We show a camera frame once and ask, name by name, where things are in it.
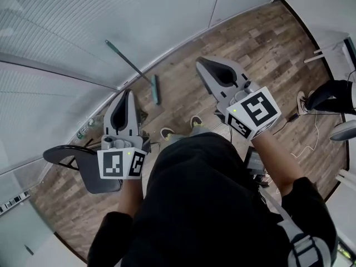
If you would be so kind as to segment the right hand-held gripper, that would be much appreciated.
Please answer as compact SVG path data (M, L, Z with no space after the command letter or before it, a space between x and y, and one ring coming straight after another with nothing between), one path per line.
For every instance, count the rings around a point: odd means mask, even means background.
M215 115L244 139L256 138L280 117L281 111L267 87L248 79L238 63L199 57L196 71L217 100Z

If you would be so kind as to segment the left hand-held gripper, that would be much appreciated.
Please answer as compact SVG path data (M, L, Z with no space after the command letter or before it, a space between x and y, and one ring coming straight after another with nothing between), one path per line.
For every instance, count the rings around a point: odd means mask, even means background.
M105 135L97 152L101 179L139 180L148 153L150 138L139 135L139 107L132 90L125 90L110 104L104 115ZM119 137L118 132L129 136Z

